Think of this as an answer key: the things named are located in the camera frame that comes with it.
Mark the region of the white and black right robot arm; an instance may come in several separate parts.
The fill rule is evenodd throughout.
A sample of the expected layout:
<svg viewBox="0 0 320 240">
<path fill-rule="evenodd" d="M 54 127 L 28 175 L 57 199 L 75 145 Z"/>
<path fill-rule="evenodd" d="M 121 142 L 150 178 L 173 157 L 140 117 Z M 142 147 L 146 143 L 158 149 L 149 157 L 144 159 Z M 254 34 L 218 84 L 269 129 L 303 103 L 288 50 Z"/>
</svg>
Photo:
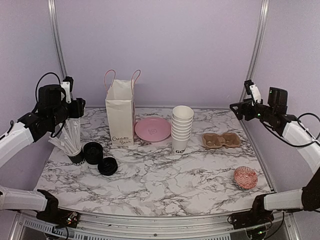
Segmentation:
<svg viewBox="0 0 320 240">
<path fill-rule="evenodd" d="M 313 176 L 301 189 L 259 195 L 255 198 L 247 219 L 258 224 L 267 213 L 278 211 L 320 210 L 320 142 L 295 115 L 287 113 L 288 92 L 270 87 L 267 104 L 263 103 L 256 84 L 246 87 L 249 98 L 230 104 L 238 120 L 258 119 L 261 124 L 283 143 L 297 149 L 307 162 Z"/>
</svg>

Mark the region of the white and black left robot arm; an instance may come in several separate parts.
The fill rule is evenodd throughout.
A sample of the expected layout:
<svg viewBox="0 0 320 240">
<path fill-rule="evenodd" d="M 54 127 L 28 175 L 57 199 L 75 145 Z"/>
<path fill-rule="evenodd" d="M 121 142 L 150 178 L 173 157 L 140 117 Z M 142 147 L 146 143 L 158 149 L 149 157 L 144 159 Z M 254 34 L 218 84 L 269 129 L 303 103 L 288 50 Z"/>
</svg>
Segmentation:
<svg viewBox="0 0 320 240">
<path fill-rule="evenodd" d="M 1 166 L 46 134 L 50 134 L 52 141 L 63 135 L 67 143 L 72 136 L 80 136 L 80 118 L 84 115 L 86 101 L 72 97 L 73 85 L 73 78 L 66 76 L 57 84 L 36 86 L 33 110 L 11 121 L 8 131 L 0 137 Z M 47 191 L 0 187 L 1 210 L 43 212 L 51 222 L 58 223 L 64 216 L 58 205 L 57 199 Z"/>
</svg>

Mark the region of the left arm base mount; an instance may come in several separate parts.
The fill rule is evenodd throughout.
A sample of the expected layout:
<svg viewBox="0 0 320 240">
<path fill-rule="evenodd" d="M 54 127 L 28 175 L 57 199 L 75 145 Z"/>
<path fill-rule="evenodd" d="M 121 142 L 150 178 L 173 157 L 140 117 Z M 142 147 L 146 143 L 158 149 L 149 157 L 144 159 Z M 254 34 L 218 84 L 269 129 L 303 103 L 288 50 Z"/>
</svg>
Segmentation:
<svg viewBox="0 0 320 240">
<path fill-rule="evenodd" d="M 38 211 L 36 218 L 63 227 L 76 228 L 80 214 L 77 211 L 59 208 L 58 199 L 46 190 L 38 189 L 47 200 L 44 211 Z"/>
</svg>

